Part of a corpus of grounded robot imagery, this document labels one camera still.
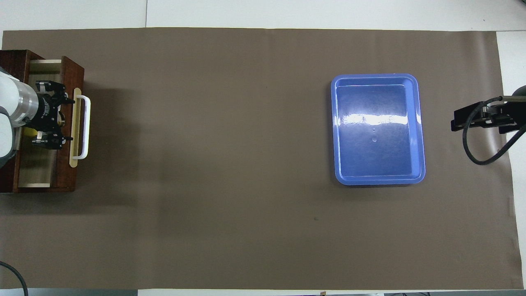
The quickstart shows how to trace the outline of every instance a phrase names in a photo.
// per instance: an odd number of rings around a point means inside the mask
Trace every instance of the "white table surface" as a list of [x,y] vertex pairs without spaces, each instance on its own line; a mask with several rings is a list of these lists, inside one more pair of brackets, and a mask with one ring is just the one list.
[[[520,0],[2,0],[0,5],[0,34],[22,29],[137,27],[506,31],[497,32],[503,94],[511,95],[526,85],[526,4]],[[526,274],[525,151],[526,137],[509,151],[523,274]],[[263,296],[319,292],[321,290],[169,289],[140,290],[139,294]]]

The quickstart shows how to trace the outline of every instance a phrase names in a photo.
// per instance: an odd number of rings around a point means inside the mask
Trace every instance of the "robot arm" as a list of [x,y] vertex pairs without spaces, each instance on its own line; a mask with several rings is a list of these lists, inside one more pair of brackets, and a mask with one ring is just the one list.
[[15,130],[9,113],[0,106],[0,167],[15,154]]
[[[490,105],[493,102],[506,102]],[[491,158],[476,159],[468,147],[467,134],[471,127],[498,127],[500,134],[517,131],[515,135]],[[484,102],[458,109],[451,121],[453,132],[462,130],[462,145],[466,155],[478,165],[486,165],[500,158],[524,133],[526,133],[526,85],[511,96],[498,96]]]
[[65,87],[54,81],[37,81],[35,92],[29,85],[0,68],[0,167],[11,158],[14,128],[27,126],[37,131],[33,145],[59,150],[71,137],[62,134],[62,104],[74,104]]

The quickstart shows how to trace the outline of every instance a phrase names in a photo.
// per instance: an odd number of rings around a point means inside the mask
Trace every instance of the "open drawer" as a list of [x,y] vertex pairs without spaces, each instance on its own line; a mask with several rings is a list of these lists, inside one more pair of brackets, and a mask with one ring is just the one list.
[[[64,115],[62,133],[74,138],[66,141],[61,150],[34,146],[31,140],[36,131],[28,127],[18,128],[15,139],[18,151],[0,169],[0,192],[73,191],[78,149],[84,144],[82,135],[89,133],[89,125],[84,130],[81,124],[84,121],[81,109],[89,108],[89,101],[82,100],[81,96],[84,69],[65,56],[60,60],[46,60],[27,50],[0,51],[0,66],[35,90],[35,82],[39,80],[60,82],[66,86],[69,98],[76,101],[60,107]],[[87,152],[87,142],[85,144],[83,152]]]

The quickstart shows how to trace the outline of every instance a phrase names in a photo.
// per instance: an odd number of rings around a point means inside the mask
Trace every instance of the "yellow object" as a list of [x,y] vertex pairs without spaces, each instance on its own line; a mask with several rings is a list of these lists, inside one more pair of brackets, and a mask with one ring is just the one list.
[[30,127],[24,128],[24,136],[34,137],[36,136],[37,131],[35,129],[32,129]]

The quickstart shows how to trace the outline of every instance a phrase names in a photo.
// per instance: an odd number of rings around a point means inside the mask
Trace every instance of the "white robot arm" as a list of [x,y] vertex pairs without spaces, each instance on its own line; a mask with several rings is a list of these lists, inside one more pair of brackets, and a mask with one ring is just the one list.
[[46,149],[61,149],[70,137],[62,134],[64,116],[61,104],[74,104],[65,87],[54,81],[37,81],[35,92],[0,68],[0,167],[14,155],[14,128],[27,126],[37,135],[33,145]]

